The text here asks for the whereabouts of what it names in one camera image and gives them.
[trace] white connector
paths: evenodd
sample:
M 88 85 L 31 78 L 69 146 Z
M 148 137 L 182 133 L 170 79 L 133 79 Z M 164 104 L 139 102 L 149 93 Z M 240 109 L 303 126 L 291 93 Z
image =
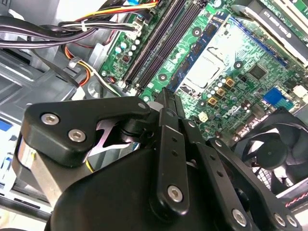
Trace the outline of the white connector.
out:
M 199 115 L 198 115 L 199 119 L 201 122 L 206 122 L 208 120 L 208 116 L 205 112 L 201 112 Z

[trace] black fan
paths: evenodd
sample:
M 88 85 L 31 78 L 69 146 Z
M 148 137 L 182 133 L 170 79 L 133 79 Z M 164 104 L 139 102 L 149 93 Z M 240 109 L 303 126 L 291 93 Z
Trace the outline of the black fan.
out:
M 259 147 L 253 150 L 256 143 Z M 275 176 L 276 168 L 283 167 L 293 184 L 308 177 L 308 127 L 284 108 L 262 121 L 233 150 L 244 162 L 254 160 L 260 169 L 271 172 L 270 189 L 274 194 L 288 188 L 285 178 L 281 182 Z

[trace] black plastic part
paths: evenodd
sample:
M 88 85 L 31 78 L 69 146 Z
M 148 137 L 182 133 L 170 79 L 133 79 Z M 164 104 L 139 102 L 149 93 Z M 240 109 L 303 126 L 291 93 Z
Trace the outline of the black plastic part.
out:
M 209 205 L 212 209 L 213 220 L 218 230 L 258 230 L 251 218 L 246 214 L 226 170 L 215 149 L 206 146 L 199 128 L 192 127 L 189 120 L 182 120 L 182 129 L 187 137 L 185 148 L 188 160 L 195 160 L 198 170 L 203 176 L 204 187 L 207 188 L 205 197 L 210 198 Z M 242 227 L 232 216 L 232 211 L 238 209 L 247 220 L 247 225 Z
M 191 166 L 186 166 L 189 212 L 173 222 L 153 213 L 149 195 L 155 159 L 152 150 L 137 150 L 70 186 L 54 208 L 51 231 L 216 231 L 206 188 Z
M 41 116 L 45 113 L 57 115 L 60 122 L 53 126 L 44 124 Z M 149 106 L 138 97 L 40 103 L 27 108 L 21 134 L 31 148 L 61 165 L 77 167 L 85 162 L 88 151 L 93 147 L 100 121 L 114 126 L 120 121 L 144 118 L 149 114 Z M 68 133 L 72 129 L 83 131 L 86 140 L 79 143 L 71 141 Z
M 152 180 L 150 201 L 155 214 L 166 221 L 184 216 L 189 209 L 185 141 L 178 130 L 177 115 L 168 108 L 161 109 L 156 143 L 156 172 Z M 174 202 L 170 198 L 169 186 L 176 186 L 181 190 L 182 201 Z
M 294 216 L 253 174 L 251 169 L 232 153 L 228 146 L 221 142 L 222 147 L 219 147 L 216 140 L 212 138 L 207 143 L 217 150 L 222 162 L 232 171 L 233 187 L 241 189 L 247 195 L 252 218 L 259 229 L 267 231 L 302 230 L 299 224 L 296 228 L 286 222 L 286 227 L 283 227 L 275 220 L 275 213 L 280 214 L 285 221 L 287 221 L 286 215 Z

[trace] fan blade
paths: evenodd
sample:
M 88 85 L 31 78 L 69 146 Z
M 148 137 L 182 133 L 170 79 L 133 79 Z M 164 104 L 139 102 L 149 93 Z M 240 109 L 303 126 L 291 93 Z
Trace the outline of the fan blade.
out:
M 287 164 L 298 165 L 308 161 L 308 134 L 304 130 L 299 130 L 300 136 L 292 149 L 293 158 L 288 158 Z
M 282 193 L 283 191 L 287 190 L 289 187 L 282 184 L 278 178 L 275 176 L 275 173 L 271 173 L 271 180 L 270 180 L 270 190 L 273 194 L 277 195 Z
M 250 139 L 250 141 L 261 141 L 263 143 L 269 140 L 280 140 L 280 136 L 276 132 L 268 132 L 268 133 L 258 134 Z
M 287 165 L 285 173 L 293 184 L 297 184 L 308 177 L 308 162 L 300 165 Z
M 273 126 L 279 131 L 280 139 L 284 144 L 290 148 L 296 144 L 300 136 L 300 130 L 298 128 L 283 124 L 274 124 Z

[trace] silver screw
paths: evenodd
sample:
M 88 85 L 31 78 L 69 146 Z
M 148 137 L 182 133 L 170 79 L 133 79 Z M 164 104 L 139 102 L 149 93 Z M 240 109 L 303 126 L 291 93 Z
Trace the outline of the silver screw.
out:
M 170 185 L 168 187 L 168 195 L 174 202 L 179 203 L 183 200 L 183 194 L 177 186 Z
M 276 221 L 281 225 L 285 227 L 285 221 L 284 219 L 278 214 L 278 213 L 274 213 L 274 217 L 276 219 Z
M 56 125 L 60 122 L 59 117 L 51 113 L 42 115 L 41 120 L 44 124 L 47 125 Z
M 294 227 L 297 227 L 297 222 L 291 217 L 290 215 L 287 215 L 287 220 L 290 222 L 291 225 Z
M 78 143 L 81 143 L 86 140 L 86 134 L 78 129 L 70 130 L 68 133 L 68 137 L 70 140 Z
M 192 121 L 189 121 L 188 124 L 193 128 L 196 126 Z
M 217 146 L 219 146 L 219 147 L 222 147 L 222 144 L 221 144 L 220 141 L 218 141 L 218 140 L 215 140 L 215 144 L 216 144 Z
M 237 221 L 237 223 L 239 223 L 243 227 L 246 227 L 247 220 L 246 220 L 245 216 L 243 215 L 243 213 L 241 213 L 240 210 L 238 210 L 238 209 L 232 210 L 232 215 L 233 215 L 234 219 Z
M 141 107 L 142 109 L 146 109 L 146 106 L 142 103 L 139 103 L 138 106 Z

